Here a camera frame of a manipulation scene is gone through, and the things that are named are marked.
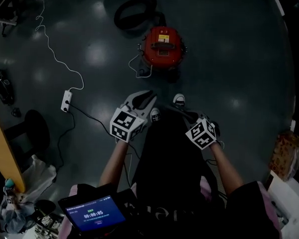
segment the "black hose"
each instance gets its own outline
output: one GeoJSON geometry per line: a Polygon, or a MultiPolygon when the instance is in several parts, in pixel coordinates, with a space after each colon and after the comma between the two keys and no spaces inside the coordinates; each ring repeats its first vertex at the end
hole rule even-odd
{"type": "Polygon", "coordinates": [[[166,26],[165,15],[162,12],[155,11],[157,6],[156,0],[130,0],[122,4],[116,11],[114,15],[114,23],[119,29],[131,29],[141,25],[144,21],[148,19],[158,18],[159,26],[166,26]],[[124,10],[129,7],[135,6],[137,4],[144,4],[145,11],[142,13],[137,13],[130,15],[124,18],[121,18],[121,15],[124,10]]]}

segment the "white cable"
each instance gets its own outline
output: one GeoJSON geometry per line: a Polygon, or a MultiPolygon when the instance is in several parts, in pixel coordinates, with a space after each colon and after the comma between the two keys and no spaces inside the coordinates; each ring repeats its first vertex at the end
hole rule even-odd
{"type": "Polygon", "coordinates": [[[53,51],[53,50],[51,49],[51,47],[50,47],[50,38],[49,38],[49,36],[46,34],[46,31],[45,31],[45,25],[42,25],[42,22],[43,22],[43,20],[44,20],[42,14],[43,14],[43,12],[44,12],[44,10],[45,10],[45,2],[44,2],[44,1],[45,1],[45,0],[43,0],[43,10],[42,10],[41,14],[35,18],[35,20],[38,20],[39,18],[42,18],[42,20],[41,20],[41,22],[40,22],[40,25],[37,26],[37,27],[35,28],[35,31],[37,32],[37,31],[39,30],[40,27],[43,27],[43,28],[44,28],[44,34],[45,34],[45,36],[48,38],[48,48],[52,51],[55,61],[58,62],[58,63],[61,63],[61,64],[65,65],[66,68],[67,68],[70,72],[74,72],[74,73],[77,73],[78,75],[80,75],[81,80],[82,80],[82,87],[81,87],[81,88],[74,88],[74,87],[72,87],[72,88],[69,89],[69,91],[71,91],[71,89],[82,90],[82,89],[84,89],[84,81],[83,81],[82,75],[81,75],[79,72],[77,72],[77,71],[71,70],[71,69],[67,66],[67,64],[65,64],[64,62],[57,60],[56,57],[55,57],[55,53],[54,53],[54,51],[53,51]]]}
{"type": "Polygon", "coordinates": [[[129,173],[128,173],[129,184],[130,184],[130,170],[131,170],[131,165],[132,165],[132,154],[131,154],[131,161],[130,161],[130,167],[129,167],[129,173]]]}
{"type": "Polygon", "coordinates": [[[136,77],[137,79],[139,79],[139,78],[149,78],[149,77],[151,76],[151,72],[152,72],[152,70],[153,70],[153,65],[150,66],[150,74],[149,74],[148,76],[138,76],[138,72],[131,66],[131,62],[132,62],[134,59],[136,59],[138,56],[139,56],[139,55],[137,55],[136,57],[132,58],[132,59],[129,61],[129,67],[136,73],[136,74],[135,74],[135,77],[136,77]]]}

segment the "black pants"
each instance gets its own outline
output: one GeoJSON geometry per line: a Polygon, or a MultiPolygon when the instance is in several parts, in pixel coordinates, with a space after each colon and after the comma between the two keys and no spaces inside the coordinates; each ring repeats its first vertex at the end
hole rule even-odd
{"type": "Polygon", "coordinates": [[[164,202],[179,205],[199,198],[200,179],[205,176],[212,195],[218,196],[217,181],[200,149],[185,133],[181,115],[166,111],[148,129],[142,156],[132,183],[144,204],[164,202]]]}

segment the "red vacuum cleaner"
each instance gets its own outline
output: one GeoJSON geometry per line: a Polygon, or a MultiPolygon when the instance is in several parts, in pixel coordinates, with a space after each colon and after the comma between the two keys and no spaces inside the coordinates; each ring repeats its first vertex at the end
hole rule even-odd
{"type": "MultiPolygon", "coordinates": [[[[166,26],[165,16],[162,12],[155,10],[156,5],[156,0],[130,0],[121,5],[114,16],[115,25],[122,30],[133,29],[148,19],[156,20],[158,18],[157,26],[150,30],[138,48],[144,64],[150,68],[150,75],[152,70],[170,71],[176,69],[186,53],[182,38],[176,29],[166,26]],[[137,4],[144,4],[145,11],[121,18],[124,10],[137,4]]],[[[129,62],[130,68],[132,68],[131,62],[138,56],[129,62]]],[[[147,78],[150,75],[142,77],[138,76],[137,73],[136,77],[147,78]]]]}

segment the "wooden board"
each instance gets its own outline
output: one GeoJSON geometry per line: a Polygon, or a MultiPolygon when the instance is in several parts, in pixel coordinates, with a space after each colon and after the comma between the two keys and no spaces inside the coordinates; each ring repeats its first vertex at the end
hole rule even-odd
{"type": "Polygon", "coordinates": [[[0,128],[0,172],[5,179],[11,178],[14,181],[17,191],[24,192],[25,184],[19,166],[15,160],[10,146],[0,128]]]}

